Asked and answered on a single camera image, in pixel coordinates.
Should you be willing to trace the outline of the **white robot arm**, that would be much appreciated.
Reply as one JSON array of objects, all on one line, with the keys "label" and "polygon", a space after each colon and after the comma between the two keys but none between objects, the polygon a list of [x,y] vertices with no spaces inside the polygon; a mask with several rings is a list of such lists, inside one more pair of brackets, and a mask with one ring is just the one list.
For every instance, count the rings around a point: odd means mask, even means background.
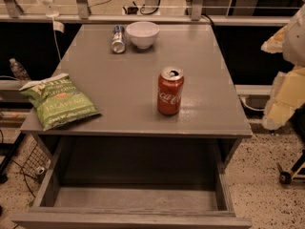
[{"label": "white robot arm", "polygon": [[290,22],[261,46],[268,53],[281,52],[294,65],[288,73],[278,73],[268,100],[262,125],[273,131],[284,126],[305,103],[305,5]]}]

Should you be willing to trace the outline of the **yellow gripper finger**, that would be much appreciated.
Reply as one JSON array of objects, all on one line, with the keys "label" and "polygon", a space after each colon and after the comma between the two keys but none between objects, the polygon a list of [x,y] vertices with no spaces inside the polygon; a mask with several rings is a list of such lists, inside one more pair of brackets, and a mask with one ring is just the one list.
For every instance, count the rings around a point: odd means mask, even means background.
[{"label": "yellow gripper finger", "polygon": [[288,26],[285,25],[278,30],[273,36],[262,44],[261,50],[268,53],[283,52],[283,38],[287,28]]},{"label": "yellow gripper finger", "polygon": [[305,67],[295,66],[288,73],[279,72],[274,79],[262,125],[267,130],[284,126],[305,103]]}]

